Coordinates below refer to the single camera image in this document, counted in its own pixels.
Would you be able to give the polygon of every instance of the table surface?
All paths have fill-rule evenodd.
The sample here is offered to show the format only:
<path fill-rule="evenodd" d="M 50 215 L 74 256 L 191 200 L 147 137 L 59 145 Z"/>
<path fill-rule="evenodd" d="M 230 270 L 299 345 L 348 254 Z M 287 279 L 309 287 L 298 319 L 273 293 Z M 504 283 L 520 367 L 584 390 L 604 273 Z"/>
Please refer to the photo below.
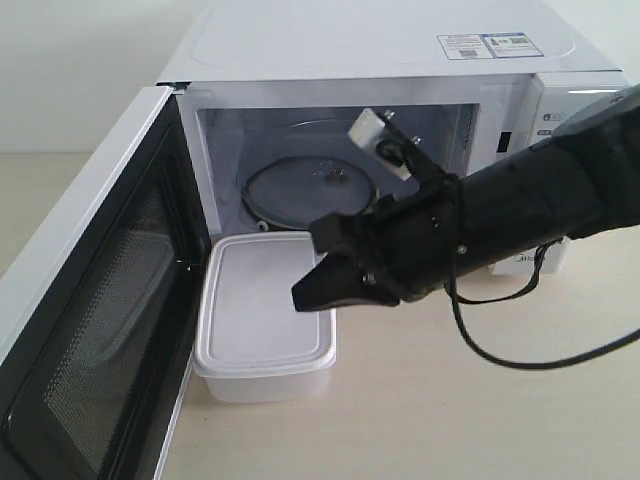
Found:
<path fill-rule="evenodd" d="M 0 156 L 0 272 L 86 155 Z M 638 327 L 640 230 L 574 242 L 566 269 L 518 301 L 464 309 L 489 350 L 548 360 Z M 489 298 L 524 279 L 482 271 Z M 441 293 L 338 316 L 338 361 L 322 395 L 214 403 L 192 377 L 163 478 L 629 479 L 637 474 L 640 345 L 564 371 L 515 372 L 474 356 Z"/>

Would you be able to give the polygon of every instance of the microwave door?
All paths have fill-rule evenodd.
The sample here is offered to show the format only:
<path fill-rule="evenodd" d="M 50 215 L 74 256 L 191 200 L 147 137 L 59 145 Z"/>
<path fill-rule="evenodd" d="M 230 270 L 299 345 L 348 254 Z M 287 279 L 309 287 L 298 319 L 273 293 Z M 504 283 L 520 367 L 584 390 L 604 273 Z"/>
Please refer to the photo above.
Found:
<path fill-rule="evenodd" d="M 176 98 L 145 88 L 0 283 L 0 477 L 153 477 L 210 248 Z"/>

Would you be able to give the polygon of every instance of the white wall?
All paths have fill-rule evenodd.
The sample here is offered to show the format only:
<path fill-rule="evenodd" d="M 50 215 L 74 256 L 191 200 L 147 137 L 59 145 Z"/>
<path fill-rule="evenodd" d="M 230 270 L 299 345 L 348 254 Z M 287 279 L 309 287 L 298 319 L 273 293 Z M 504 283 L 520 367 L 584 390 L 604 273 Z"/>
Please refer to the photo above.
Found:
<path fill-rule="evenodd" d="M 637 0 L 547 1 L 640 79 Z M 88 152 L 155 83 L 206 0 L 3 3 L 0 152 Z"/>

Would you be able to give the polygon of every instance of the robotic arm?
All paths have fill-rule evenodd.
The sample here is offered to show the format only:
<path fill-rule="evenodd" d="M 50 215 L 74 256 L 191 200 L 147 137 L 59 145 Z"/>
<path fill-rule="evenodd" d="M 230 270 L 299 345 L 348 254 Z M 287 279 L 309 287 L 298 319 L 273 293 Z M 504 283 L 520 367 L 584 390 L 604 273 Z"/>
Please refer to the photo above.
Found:
<path fill-rule="evenodd" d="M 640 223 L 640 86 L 596 102 L 553 137 L 466 178 L 436 166 L 390 121 L 365 110 L 349 132 L 417 193 L 309 228 L 325 258 L 292 289 L 299 311 L 413 302 L 455 278 L 567 236 Z"/>

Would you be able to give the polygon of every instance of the black cable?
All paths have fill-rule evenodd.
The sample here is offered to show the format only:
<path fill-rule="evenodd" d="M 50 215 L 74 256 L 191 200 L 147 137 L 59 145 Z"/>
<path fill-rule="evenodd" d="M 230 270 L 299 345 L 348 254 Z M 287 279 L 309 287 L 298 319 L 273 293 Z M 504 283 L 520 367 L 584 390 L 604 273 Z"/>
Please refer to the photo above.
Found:
<path fill-rule="evenodd" d="M 455 176 L 449 176 L 450 186 L 452 190 L 452 201 L 454 203 L 454 208 L 457 210 L 459 226 L 456 238 L 458 242 L 455 242 L 453 246 L 453 250 L 451 253 L 451 266 L 449 269 L 449 279 L 446 285 L 446 292 L 451 298 L 451 308 L 453 309 L 453 316 L 456 321 L 456 326 L 458 327 L 458 331 L 462 336 L 462 339 L 467 344 L 474 353 L 483 359 L 491 362 L 495 365 L 511 368 L 515 370 L 555 370 L 558 368 L 571 367 L 573 365 L 578 365 L 580 363 L 588 362 L 598 357 L 602 357 L 608 353 L 614 352 L 622 347 L 626 347 L 627 345 L 632 344 L 633 342 L 640 339 L 640 328 L 624 335 L 617 340 L 614 340 L 610 343 L 602 345 L 600 347 L 594 348 L 593 350 L 589 350 L 584 353 L 580 353 L 578 355 L 574 355 L 571 357 L 562 358 L 560 360 L 550 361 L 550 362 L 514 362 L 511 360 L 505 360 L 503 358 L 497 357 L 486 350 L 484 350 L 480 345 L 478 345 L 475 340 L 471 337 L 469 332 L 467 331 L 467 327 L 464 324 L 464 320 L 462 318 L 462 312 L 460 310 L 460 302 L 458 295 L 458 286 L 457 286 L 457 272 L 456 272 L 456 262 L 458 253 L 458 246 L 463 245 L 463 218 L 462 213 L 464 211 L 464 203 L 462 197 L 462 188 L 460 184 L 460 180 Z M 544 254 L 549 248 L 550 244 L 543 245 L 536 250 L 536 264 L 539 263 L 540 267 L 544 261 Z"/>
<path fill-rule="evenodd" d="M 512 293 L 511 295 L 507 295 L 505 297 L 492 298 L 489 300 L 470 300 L 458 294 L 458 301 L 463 305 L 485 305 L 487 303 L 497 303 L 497 302 L 504 302 L 507 300 L 515 300 L 517 298 L 524 297 L 525 295 L 533 292 L 538 287 L 538 284 L 540 283 L 540 271 L 544 266 L 544 257 L 547 254 L 547 250 L 549 250 L 551 246 L 555 245 L 560 241 L 561 240 L 556 240 L 554 242 L 545 243 L 544 245 L 536 249 L 536 253 L 533 259 L 533 274 L 531 275 L 529 282 L 527 282 L 527 284 L 517 292 Z"/>

